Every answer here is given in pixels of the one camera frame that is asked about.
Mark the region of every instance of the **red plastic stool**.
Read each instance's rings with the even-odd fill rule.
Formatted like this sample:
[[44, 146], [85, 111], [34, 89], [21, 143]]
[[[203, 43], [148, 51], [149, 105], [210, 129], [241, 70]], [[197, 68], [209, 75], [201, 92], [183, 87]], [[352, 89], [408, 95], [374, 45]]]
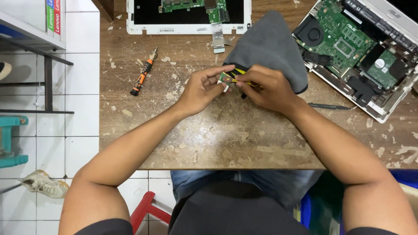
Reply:
[[171, 215], [151, 205], [151, 202], [153, 201], [154, 196], [155, 196], [154, 192], [151, 192], [151, 191], [146, 192], [141, 202], [136, 207], [135, 211], [132, 213], [130, 219], [131, 219], [131, 224], [132, 224], [134, 235], [136, 231], [138, 230], [139, 226], [141, 225], [142, 221], [144, 220], [144, 217], [147, 213], [157, 217], [158, 219], [166, 222], [167, 224], [170, 223]]

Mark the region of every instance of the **asus logo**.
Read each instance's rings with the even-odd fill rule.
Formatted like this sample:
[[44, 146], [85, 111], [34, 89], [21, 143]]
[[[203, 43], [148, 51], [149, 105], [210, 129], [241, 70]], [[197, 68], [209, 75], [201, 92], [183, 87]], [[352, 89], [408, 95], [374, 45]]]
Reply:
[[400, 15], [396, 14], [396, 11], [394, 10], [388, 10], [388, 12], [390, 12], [392, 15], [394, 15], [396, 18], [400, 18]]

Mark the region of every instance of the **black shirt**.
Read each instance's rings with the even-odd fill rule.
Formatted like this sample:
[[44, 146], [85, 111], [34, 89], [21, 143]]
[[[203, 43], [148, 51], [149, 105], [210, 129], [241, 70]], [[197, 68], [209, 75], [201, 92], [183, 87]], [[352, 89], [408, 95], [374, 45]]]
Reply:
[[[122, 219], [99, 221], [75, 235], [132, 235]], [[212, 183], [181, 199], [173, 209], [170, 235], [308, 235], [309, 231], [253, 184], [236, 181]], [[396, 235], [370, 227], [347, 235]]]

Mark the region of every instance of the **wooden desk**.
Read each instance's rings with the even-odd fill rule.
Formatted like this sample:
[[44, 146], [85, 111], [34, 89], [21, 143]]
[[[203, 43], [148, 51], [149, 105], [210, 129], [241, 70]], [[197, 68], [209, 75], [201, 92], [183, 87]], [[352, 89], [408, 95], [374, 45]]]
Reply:
[[[252, 18], [280, 11], [293, 30], [315, 0], [252, 0]], [[232, 50], [213, 54], [211, 35], [129, 35], [126, 5], [118, 1], [114, 24], [101, 21], [100, 146], [172, 105], [193, 71], [219, 66]], [[236, 43], [239, 35], [226, 35]], [[158, 46], [151, 77], [140, 96], [129, 94], [140, 66]], [[308, 102], [353, 106], [313, 74], [301, 95]], [[360, 109], [319, 110], [359, 138], [388, 168], [418, 168], [418, 99], [409, 94], [385, 124], [373, 122]], [[142, 169], [322, 169], [298, 130], [283, 116], [256, 107], [240, 93], [220, 96], [197, 116], [181, 122], [161, 142]]]

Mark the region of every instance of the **person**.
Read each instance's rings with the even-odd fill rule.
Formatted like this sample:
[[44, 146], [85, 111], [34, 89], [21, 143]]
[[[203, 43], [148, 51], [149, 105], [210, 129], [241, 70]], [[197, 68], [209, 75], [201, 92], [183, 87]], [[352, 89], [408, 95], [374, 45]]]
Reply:
[[[226, 84], [216, 84], [219, 74], [233, 68], [228, 65], [192, 73], [173, 106], [122, 135], [83, 166], [65, 197], [59, 235], [131, 235], [129, 211], [117, 187], [179, 122], [203, 111], [223, 92]], [[280, 71], [254, 65], [236, 78], [236, 85], [256, 105], [285, 115], [324, 166], [346, 185], [342, 217], [348, 235], [418, 234], [405, 194], [378, 157], [294, 94]], [[256, 91], [243, 81], [259, 83], [263, 89]], [[144, 142], [147, 144], [138, 152], [137, 146]], [[303, 196], [300, 194], [318, 177], [314, 172], [198, 172], [200, 175], [171, 172], [177, 204], [170, 235], [309, 234], [289, 215], [295, 203], [289, 197]], [[283, 182], [287, 175], [297, 183]]]

